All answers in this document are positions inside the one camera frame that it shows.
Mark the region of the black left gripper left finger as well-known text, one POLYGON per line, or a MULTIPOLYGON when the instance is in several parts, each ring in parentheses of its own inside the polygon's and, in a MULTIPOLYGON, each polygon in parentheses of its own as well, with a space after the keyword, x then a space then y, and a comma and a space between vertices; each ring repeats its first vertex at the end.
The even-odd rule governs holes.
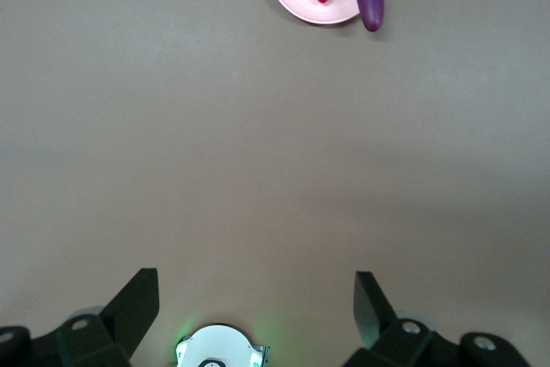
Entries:
POLYGON ((38 338, 2 327, 1 365, 129 366, 158 313, 158 272, 142 268, 97 315, 73 316, 38 338))

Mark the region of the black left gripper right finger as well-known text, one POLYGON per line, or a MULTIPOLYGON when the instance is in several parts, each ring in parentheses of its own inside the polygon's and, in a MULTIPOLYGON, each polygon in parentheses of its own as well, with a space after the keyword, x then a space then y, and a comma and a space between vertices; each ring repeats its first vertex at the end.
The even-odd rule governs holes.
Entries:
POLYGON ((372 272, 357 272, 353 315, 363 346, 346 366, 522 367, 523 355, 490 333, 464 334, 455 344, 413 318, 399 317, 372 272))

